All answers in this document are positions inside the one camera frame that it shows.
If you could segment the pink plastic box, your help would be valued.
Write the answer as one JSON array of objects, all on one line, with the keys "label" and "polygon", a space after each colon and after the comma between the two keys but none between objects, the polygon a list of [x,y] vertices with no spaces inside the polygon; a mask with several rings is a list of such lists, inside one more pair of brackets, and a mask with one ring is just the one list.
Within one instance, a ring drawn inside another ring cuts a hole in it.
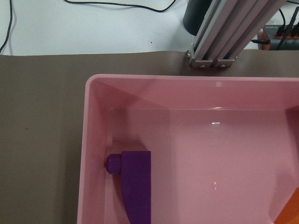
[{"label": "pink plastic box", "polygon": [[129,222],[105,168],[123,151],[151,153],[154,224],[272,224],[299,186],[299,80],[92,76],[79,224]]}]

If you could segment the black water bottle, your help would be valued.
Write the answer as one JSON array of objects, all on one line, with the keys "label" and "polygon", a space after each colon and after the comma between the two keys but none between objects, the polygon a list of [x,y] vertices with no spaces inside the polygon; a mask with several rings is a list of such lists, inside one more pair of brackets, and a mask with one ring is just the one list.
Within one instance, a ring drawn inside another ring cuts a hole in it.
[{"label": "black water bottle", "polygon": [[189,0],[183,17],[187,32],[196,36],[212,0]]}]

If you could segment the aluminium frame post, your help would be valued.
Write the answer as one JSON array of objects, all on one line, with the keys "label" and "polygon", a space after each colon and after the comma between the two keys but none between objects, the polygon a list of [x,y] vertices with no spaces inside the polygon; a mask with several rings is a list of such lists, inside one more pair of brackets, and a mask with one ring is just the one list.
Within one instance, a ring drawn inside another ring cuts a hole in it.
[{"label": "aluminium frame post", "polygon": [[284,0],[213,0],[187,52],[192,68],[227,68]]}]

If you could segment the brown paper table mat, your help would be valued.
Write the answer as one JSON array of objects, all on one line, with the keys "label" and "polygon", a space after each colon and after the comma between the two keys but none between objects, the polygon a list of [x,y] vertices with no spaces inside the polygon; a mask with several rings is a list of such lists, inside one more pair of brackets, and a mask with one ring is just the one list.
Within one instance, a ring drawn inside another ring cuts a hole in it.
[{"label": "brown paper table mat", "polygon": [[77,221],[85,84],[94,74],[298,77],[297,51],[244,50],[227,69],[185,52],[0,57],[0,221]]}]

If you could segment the far orange usb hub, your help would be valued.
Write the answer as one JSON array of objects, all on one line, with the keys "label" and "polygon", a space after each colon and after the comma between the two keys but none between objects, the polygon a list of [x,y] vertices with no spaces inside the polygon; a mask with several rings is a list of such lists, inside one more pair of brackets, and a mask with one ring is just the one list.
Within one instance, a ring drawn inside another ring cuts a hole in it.
[{"label": "far orange usb hub", "polygon": [[[278,45],[284,37],[284,34],[281,36],[277,35],[277,31],[281,25],[265,25],[262,28],[262,31],[257,35],[258,40],[266,40],[266,44],[262,44],[259,47],[262,50],[277,50]],[[279,50],[299,50],[299,36],[291,36],[289,34]]]}]

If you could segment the orange toy block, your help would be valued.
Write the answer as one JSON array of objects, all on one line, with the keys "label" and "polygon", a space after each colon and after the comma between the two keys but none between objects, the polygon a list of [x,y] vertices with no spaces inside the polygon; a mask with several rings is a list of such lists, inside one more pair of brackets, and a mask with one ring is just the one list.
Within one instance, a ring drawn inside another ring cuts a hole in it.
[{"label": "orange toy block", "polygon": [[275,224],[299,224],[299,188],[296,188],[282,211],[274,221]]}]

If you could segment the purple toy block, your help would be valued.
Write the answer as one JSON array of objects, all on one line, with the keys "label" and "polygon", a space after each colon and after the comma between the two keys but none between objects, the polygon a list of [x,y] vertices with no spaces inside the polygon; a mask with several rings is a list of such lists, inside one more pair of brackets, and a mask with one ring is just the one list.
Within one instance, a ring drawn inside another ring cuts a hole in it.
[{"label": "purple toy block", "polygon": [[106,158],[106,171],[121,178],[121,195],[131,224],[151,223],[151,152],[123,151]]}]

